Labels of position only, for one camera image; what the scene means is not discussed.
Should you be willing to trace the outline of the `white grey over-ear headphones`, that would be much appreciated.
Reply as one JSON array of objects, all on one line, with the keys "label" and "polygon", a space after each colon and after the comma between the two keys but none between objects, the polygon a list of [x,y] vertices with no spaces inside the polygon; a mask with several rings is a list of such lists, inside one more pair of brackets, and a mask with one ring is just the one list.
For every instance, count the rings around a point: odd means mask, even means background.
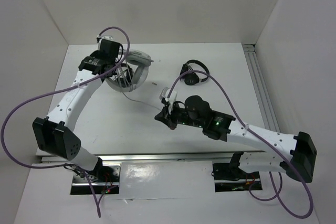
[{"label": "white grey over-ear headphones", "polygon": [[139,50],[130,50],[114,75],[106,78],[106,83],[115,91],[132,92],[145,82],[152,62],[150,55]]}]

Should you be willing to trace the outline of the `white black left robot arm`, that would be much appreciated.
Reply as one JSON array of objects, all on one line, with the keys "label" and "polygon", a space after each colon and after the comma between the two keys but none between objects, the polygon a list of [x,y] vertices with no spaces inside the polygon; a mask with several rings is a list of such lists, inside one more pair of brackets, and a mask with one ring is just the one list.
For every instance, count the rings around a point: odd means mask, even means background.
[{"label": "white black left robot arm", "polygon": [[105,80],[103,73],[118,61],[123,46],[115,41],[101,39],[98,50],[85,57],[72,84],[56,107],[45,118],[33,122],[34,135],[40,150],[61,157],[85,170],[91,181],[104,180],[113,169],[103,165],[102,159],[89,153],[74,134],[79,115],[94,92]]}]

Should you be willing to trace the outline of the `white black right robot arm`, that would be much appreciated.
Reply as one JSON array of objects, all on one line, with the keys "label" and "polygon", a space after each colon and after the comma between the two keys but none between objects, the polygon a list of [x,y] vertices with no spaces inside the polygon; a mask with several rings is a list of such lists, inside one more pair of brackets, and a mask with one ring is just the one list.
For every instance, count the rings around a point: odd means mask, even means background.
[{"label": "white black right robot arm", "polygon": [[308,133],[283,134],[239,122],[232,115],[211,109],[198,95],[188,97],[183,107],[179,101],[169,103],[162,99],[162,103],[164,107],[154,118],[171,130],[178,125],[196,127],[213,140],[243,144],[261,151],[257,155],[235,153],[229,165],[233,177],[253,172],[280,172],[296,181],[312,182],[317,149]]}]

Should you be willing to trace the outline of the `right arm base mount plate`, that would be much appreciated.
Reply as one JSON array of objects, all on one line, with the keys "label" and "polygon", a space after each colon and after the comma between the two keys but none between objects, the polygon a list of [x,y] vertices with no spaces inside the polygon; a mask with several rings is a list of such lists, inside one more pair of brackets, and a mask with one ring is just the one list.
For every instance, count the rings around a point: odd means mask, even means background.
[{"label": "right arm base mount plate", "polygon": [[215,192],[262,190],[260,174],[231,170],[228,163],[213,163],[211,175],[214,178]]}]

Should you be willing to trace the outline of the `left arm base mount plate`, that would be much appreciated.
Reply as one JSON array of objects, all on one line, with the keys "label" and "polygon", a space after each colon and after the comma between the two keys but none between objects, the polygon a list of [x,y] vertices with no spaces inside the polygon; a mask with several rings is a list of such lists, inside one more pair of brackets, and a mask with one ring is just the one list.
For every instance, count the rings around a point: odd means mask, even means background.
[{"label": "left arm base mount plate", "polygon": [[[103,179],[95,178],[88,175],[94,192],[97,195],[101,195],[103,192],[107,195],[117,195],[120,191],[120,172],[121,165],[113,164],[110,166],[113,173],[109,175],[103,175]],[[79,170],[73,172],[72,183],[71,183],[71,195],[91,195],[92,191],[90,189],[89,183],[85,178],[84,174]]]}]

